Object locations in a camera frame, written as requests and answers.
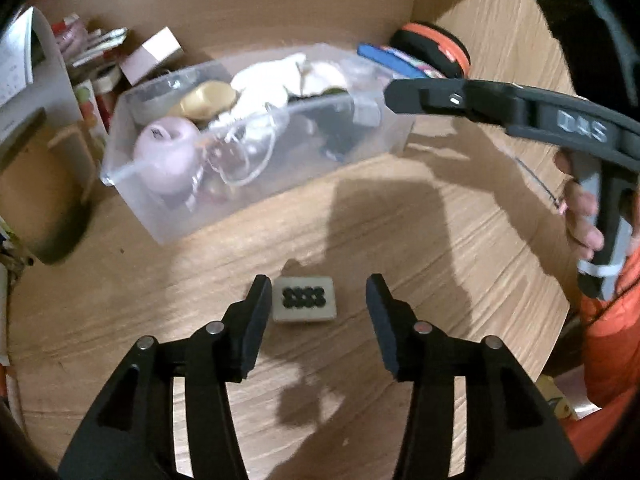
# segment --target blue object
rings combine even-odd
[[[404,59],[400,59],[395,54],[382,50],[380,47],[375,45],[369,43],[359,44],[358,55],[375,61],[382,66],[386,66],[403,76],[410,77],[412,79],[427,79],[427,75],[422,70],[416,68],[411,63],[406,62]]]

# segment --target white band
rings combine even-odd
[[[596,278],[608,278],[609,276],[619,275],[624,265],[624,262],[620,264],[595,265],[591,262],[580,260],[578,262],[578,272],[595,276]]]

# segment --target white label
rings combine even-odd
[[[580,115],[574,117],[564,110],[558,110],[556,122],[559,128],[570,134],[580,134],[599,142],[607,142],[607,128],[599,121],[589,121]]]

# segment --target hand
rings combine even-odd
[[[571,160],[566,152],[558,151],[554,156],[558,170],[571,175]],[[638,190],[634,193],[632,204],[632,234],[626,254],[632,254],[640,246],[640,200]],[[585,191],[575,180],[564,186],[566,211],[566,237],[572,253],[579,260],[591,260],[595,251],[604,247],[604,236],[586,219],[598,212],[596,197]]]

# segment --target pink apple-shaped object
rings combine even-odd
[[[140,178],[153,192],[171,195],[191,189],[200,167],[194,140],[200,131],[181,117],[163,117],[140,133],[133,158],[143,161]]]

